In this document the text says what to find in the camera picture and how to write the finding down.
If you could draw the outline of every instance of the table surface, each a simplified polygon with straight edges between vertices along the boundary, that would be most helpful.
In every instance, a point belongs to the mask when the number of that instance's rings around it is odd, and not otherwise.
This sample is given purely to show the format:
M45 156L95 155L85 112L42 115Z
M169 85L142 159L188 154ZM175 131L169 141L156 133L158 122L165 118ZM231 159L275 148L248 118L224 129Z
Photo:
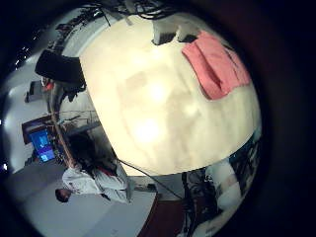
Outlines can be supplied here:
M210 101L177 42L154 45L150 21L103 30L80 55L93 104L119 159L151 175L217 162L260 124L252 84ZM124 167L130 176L142 175Z

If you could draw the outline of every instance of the man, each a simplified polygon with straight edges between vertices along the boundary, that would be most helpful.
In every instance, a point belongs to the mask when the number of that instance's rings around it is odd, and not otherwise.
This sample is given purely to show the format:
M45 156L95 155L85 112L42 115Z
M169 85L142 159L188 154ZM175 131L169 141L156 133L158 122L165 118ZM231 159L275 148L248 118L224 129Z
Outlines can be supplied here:
M62 175L64 188L55 190L56 198L68 202L71 195L102 195L108 199L129 203L131 188L128 177L117 162L116 174L99 166L92 175L82 170L82 166L73 158L66 161L68 169Z

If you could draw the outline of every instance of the pink towel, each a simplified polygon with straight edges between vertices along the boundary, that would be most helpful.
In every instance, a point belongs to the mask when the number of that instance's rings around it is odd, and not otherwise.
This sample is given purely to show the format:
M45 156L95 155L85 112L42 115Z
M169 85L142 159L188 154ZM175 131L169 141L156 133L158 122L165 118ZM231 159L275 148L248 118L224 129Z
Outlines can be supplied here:
M220 99L235 87L250 83L250 76L237 54L207 32L201 31L195 41L186 44L182 53L209 99Z

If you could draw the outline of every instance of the computer monitor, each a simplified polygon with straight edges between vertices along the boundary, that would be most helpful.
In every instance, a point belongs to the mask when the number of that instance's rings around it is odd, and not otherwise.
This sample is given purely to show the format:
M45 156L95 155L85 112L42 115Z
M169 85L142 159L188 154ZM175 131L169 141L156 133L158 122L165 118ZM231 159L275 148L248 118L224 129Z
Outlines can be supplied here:
M30 138L42 162L55 158L46 129L31 133Z

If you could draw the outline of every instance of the black object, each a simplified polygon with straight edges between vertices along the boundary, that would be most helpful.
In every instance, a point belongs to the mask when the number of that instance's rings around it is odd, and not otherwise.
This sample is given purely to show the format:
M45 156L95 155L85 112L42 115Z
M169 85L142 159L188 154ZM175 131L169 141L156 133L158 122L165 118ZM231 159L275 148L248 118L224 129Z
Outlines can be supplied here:
M170 42L172 41L175 35L176 35L175 33L160 34L159 41L156 43L153 39L152 43L154 43L155 45L161 45L161 44Z
M185 209L186 215L188 215L190 218L190 226L187 232L187 236L191 236L196 224L195 222L196 210L195 210L194 200L192 199L192 196L188 187L187 172L182 173L182 183L185 189L184 209Z
M102 197L102 198L105 198L105 199L107 199L107 200L109 200L109 201L111 201L111 199L110 199L107 195L105 195L105 194L101 194L101 197Z
M193 42L194 40L196 40L197 37L194 35L187 35L184 37L184 39L182 40L178 40L179 42Z
M58 55L47 49L39 57L36 73L54 81L85 84L79 57Z

